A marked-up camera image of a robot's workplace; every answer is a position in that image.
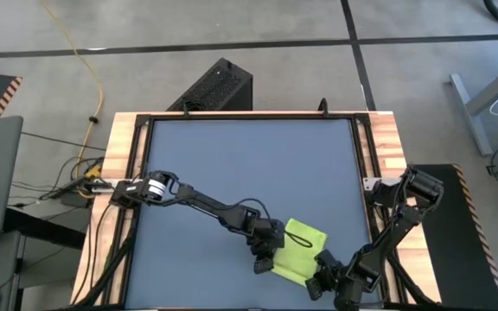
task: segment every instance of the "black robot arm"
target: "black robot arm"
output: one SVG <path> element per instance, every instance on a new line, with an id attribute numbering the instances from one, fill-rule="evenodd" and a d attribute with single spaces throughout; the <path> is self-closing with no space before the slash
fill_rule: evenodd
<path id="1" fill-rule="evenodd" d="M 167 189 L 173 199 L 163 200 Z M 170 172 L 151 172 L 141 181 L 120 181 L 109 203 L 123 208 L 134 208 L 139 203 L 150 206 L 190 206 L 218 220 L 230 232 L 246 237 L 251 253 L 256 256 L 253 271 L 256 274 L 273 268 L 272 259 L 277 248 L 284 247 L 284 224 L 276 219 L 262 218 L 259 210 L 241 204 L 226 205 L 192 186 L 181 183 Z"/>
<path id="2" fill-rule="evenodd" d="M 391 202 L 393 216 L 380 235 L 358 250 L 348 265 L 336 260 L 328 250 L 320 252 L 315 257 L 318 271 L 306 281 L 310 299 L 320 298 L 323 291 L 335 291 L 334 306 L 337 310 L 358 310 L 362 293 L 371 293 L 378 285 L 388 254 L 427 213 L 438 206 L 443 191 L 441 181 L 415 168 L 408 168 L 395 185 L 376 182 L 367 193 L 368 203 L 385 205 Z M 408 193 L 420 198 L 417 206 L 407 205 Z"/>

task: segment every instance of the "black metal frame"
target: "black metal frame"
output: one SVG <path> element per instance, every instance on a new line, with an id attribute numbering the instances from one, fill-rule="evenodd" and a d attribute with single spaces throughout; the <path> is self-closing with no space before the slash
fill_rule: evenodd
<path id="1" fill-rule="evenodd" d="M 238 114 L 230 114 L 230 115 L 221 115 L 221 114 L 216 114 L 216 115 L 209 115 L 209 114 L 190 114 L 187 111 L 185 111 L 183 114 L 174 114 L 174 115 L 138 115 L 137 120 L 136 120 L 136 125 L 135 125 L 135 130 L 134 134 L 132 137 L 132 143 L 131 143 L 131 150 L 130 150 L 130 157 L 128 159 L 128 165 L 126 169 L 126 175 L 125 178 L 131 178 L 133 175 L 133 169 L 134 169 L 134 162 L 136 161 L 135 154 L 137 153 L 137 148 L 139 145 L 139 136 L 141 133 L 141 126 L 144 124 L 148 124 L 148 129 L 146 133 L 146 138 L 145 138 L 145 145 L 144 145 L 144 152 L 142 156 L 142 161 L 141 161 L 141 168 L 140 168 L 140 174 L 143 175 L 145 174 L 145 169 L 146 165 L 148 162 L 148 157 L 150 153 L 150 142 L 153 137 L 153 132 L 155 129 L 155 123 L 158 121 L 186 121 L 186 120 L 324 120 L 324 119 L 331 119 L 331 120 L 336 120 L 336 119 L 346 119 L 350 122 L 351 124 L 351 133 L 353 136 L 353 146 L 354 146 L 354 152 L 355 152 L 355 158 L 357 161 L 357 167 L 359 170 L 359 176 L 360 178 L 367 177 L 367 171 L 366 171 L 366 163 L 364 162 L 364 155 L 362 151 L 362 146 L 361 146 L 361 139 L 360 139 L 360 133 L 359 133 L 359 123 L 361 123 L 365 129 L 365 134 L 367 137 L 367 146 L 370 152 L 370 159 L 373 165 L 373 172 L 376 177 L 380 177 L 380 165 L 378 162 L 378 156 L 376 154 L 375 150 L 375 145 L 374 145 L 374 138 L 372 135 L 372 128 L 370 124 L 370 117 L 368 116 L 368 113 L 336 113 L 336 112 L 329 112 L 328 110 L 328 104 L 327 102 L 323 99 L 320 106 L 319 110 L 322 111 L 322 113 L 309 113 L 309 114 L 290 114 L 285 113 L 285 114 L 246 114 L 246 115 L 238 115 Z M 361 191 L 364 193 L 364 187 L 361 184 Z M 370 211 L 367 211 L 368 215 L 368 223 L 369 226 L 376 226 L 377 223 L 375 221 L 375 217 L 370 217 L 369 215 L 374 215 L 374 213 L 370 213 Z M 133 225 L 135 228 L 137 228 L 137 223 L 139 220 L 139 211 L 136 210 L 132 216 L 131 220 L 131 226 Z M 115 228 L 115 233 L 114 233 L 114 239 L 112 243 L 112 248 L 111 251 L 112 253 L 116 253 L 118 250 L 119 244 L 120 244 L 120 237 L 122 236 L 122 231 L 123 231 L 123 223 L 125 219 L 125 210 L 120 210 L 118 212 L 118 223 Z M 124 305 L 126 296 L 127 296 L 127 290 L 128 290 L 128 282 L 129 282 L 129 277 L 130 277 L 130 272 L 131 272 L 131 257 L 133 253 L 133 249 L 135 247 L 135 242 L 136 242 L 136 234 L 134 234 L 134 237 L 132 239 L 132 248 L 131 252 L 127 255 L 124 263 L 124 274 L 122 277 L 122 282 L 120 284 L 120 293 L 119 293 L 119 298 L 118 298 L 118 304 L 119 305 Z M 111 287 L 112 287 L 112 281 L 107 284 L 106 289 L 103 294 L 103 304 L 108 304 L 109 303 L 109 297 L 110 297 L 110 292 L 111 292 Z M 380 282 L 380 292 L 382 297 L 386 297 L 387 300 L 389 300 L 389 288 L 387 287 L 387 282 Z M 405 291 L 400 291 L 399 292 L 399 299 L 401 298 L 401 295 L 404 294 Z"/>

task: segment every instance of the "table leg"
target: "table leg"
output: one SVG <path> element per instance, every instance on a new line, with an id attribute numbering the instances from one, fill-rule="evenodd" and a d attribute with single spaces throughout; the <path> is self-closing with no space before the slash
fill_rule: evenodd
<path id="1" fill-rule="evenodd" d="M 483 129 L 482 121 L 479 118 L 480 112 L 491 106 L 498 99 L 498 77 L 493 80 L 488 86 L 484 87 L 475 97 L 470 99 L 464 83 L 460 76 L 453 73 L 450 76 L 450 81 L 455 87 L 456 93 L 460 98 L 460 105 L 464 106 L 466 113 L 466 121 L 472 134 L 476 140 L 476 144 L 482 156 L 488 156 L 493 153 L 485 130 Z"/>
<path id="2" fill-rule="evenodd" d="M 37 238 L 77 250 L 82 250 L 86 238 L 86 234 L 82 232 L 10 208 L 5 212 L 3 231 L 19 231 L 29 238 Z"/>

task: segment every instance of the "gray mat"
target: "gray mat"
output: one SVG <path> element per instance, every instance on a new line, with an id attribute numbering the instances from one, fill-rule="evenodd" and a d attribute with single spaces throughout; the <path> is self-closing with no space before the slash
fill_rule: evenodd
<path id="1" fill-rule="evenodd" d="M 159 121 L 148 163 L 158 169 L 222 202 L 258 198 L 274 219 L 326 232 L 326 247 L 344 263 L 368 243 L 347 120 Z M 245 238 L 216 219 L 186 206 L 144 206 L 126 307 L 334 308 L 332 293 L 311 301 L 281 276 L 254 275 L 253 261 Z"/>

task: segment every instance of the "desk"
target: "desk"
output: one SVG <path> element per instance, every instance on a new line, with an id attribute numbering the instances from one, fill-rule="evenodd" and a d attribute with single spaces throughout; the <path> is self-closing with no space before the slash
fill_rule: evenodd
<path id="1" fill-rule="evenodd" d="M 482 156 L 489 156 L 493 153 L 489 145 L 488 137 L 483 129 L 480 113 L 490 107 L 498 99 L 498 77 L 488 86 L 485 86 L 473 98 L 470 97 L 464 83 L 457 73 L 450 76 L 450 82 L 455 87 L 459 105 L 464 107 L 465 121 L 470 127 L 477 147 Z"/>
<path id="2" fill-rule="evenodd" d="M 226 115 L 258 115 L 258 114 L 290 114 L 290 115 L 320 115 L 320 111 L 223 111 L 223 112 L 192 112 L 195 114 L 226 114 Z M 343 113 L 357 113 L 354 111 L 343 112 Z M 383 177 L 395 178 L 399 177 L 405 170 L 406 162 L 401 148 L 401 143 L 399 140 L 399 133 L 397 132 L 397 126 L 395 124 L 395 119 L 392 112 L 364 112 L 368 115 L 372 133 L 367 136 L 364 130 L 359 130 L 361 146 L 364 154 L 364 161 L 366 163 L 367 175 L 373 176 L 372 168 L 372 157 L 369 148 L 367 147 L 368 138 L 373 137 L 375 153 L 379 159 L 380 172 Z M 125 177 L 126 168 L 129 162 L 131 148 L 132 148 L 132 138 L 135 130 L 135 123 L 137 115 L 151 114 L 151 115 L 163 115 L 163 116 L 174 116 L 182 115 L 181 112 L 125 112 L 117 113 L 114 118 L 111 135 L 109 138 L 109 143 L 107 145 L 107 150 L 105 154 L 105 162 L 102 169 L 102 177 L 106 179 L 120 179 Z M 135 156 L 134 160 L 134 175 L 140 168 L 141 158 L 144 152 L 145 134 L 147 133 L 147 127 L 141 126 L 139 128 L 140 135 L 139 141 L 137 142 L 137 147 L 135 152 L 132 152 L 132 156 Z M 109 200 L 109 194 L 99 195 L 93 205 L 92 211 L 92 226 L 95 228 L 101 219 L 101 215 L 105 208 L 107 207 L 107 202 Z M 131 214 L 127 214 L 124 220 L 124 228 L 128 228 L 130 225 L 129 218 Z M 105 218 L 102 219 L 101 226 L 99 229 L 99 240 L 98 240 L 98 255 L 95 261 L 95 269 L 92 271 L 92 263 L 88 265 L 88 243 L 84 243 L 84 249 L 82 251 L 82 256 L 80 259 L 80 266 L 78 269 L 78 274 L 76 276 L 76 281 L 74 284 L 73 298 L 76 293 L 80 290 L 80 285 L 86 274 L 91 275 L 93 272 L 94 279 L 97 279 L 105 266 L 106 256 L 111 248 L 112 240 L 114 237 L 115 228 L 118 220 L 118 209 L 114 206 L 105 214 Z M 123 230 L 123 237 L 125 237 L 127 230 Z M 95 230 L 92 230 L 92 254 L 94 251 L 94 240 L 95 240 Z M 413 277 L 414 281 L 421 289 L 433 300 L 439 301 L 439 293 L 437 290 L 437 283 L 435 276 L 433 274 L 433 268 L 431 267 L 431 261 L 429 252 L 427 250 L 424 232 L 422 227 L 414 228 L 405 240 L 399 245 L 398 248 L 400 262 L 405 266 L 408 273 Z M 396 287 L 393 280 L 393 273 L 388 270 L 387 272 L 388 283 L 390 284 L 390 296 L 392 300 L 397 300 Z M 121 264 L 116 273 L 112 283 L 112 290 L 110 294 L 110 303 L 119 302 L 120 284 L 123 279 L 124 265 Z M 85 286 L 80 292 L 80 299 L 88 291 L 88 287 Z"/>

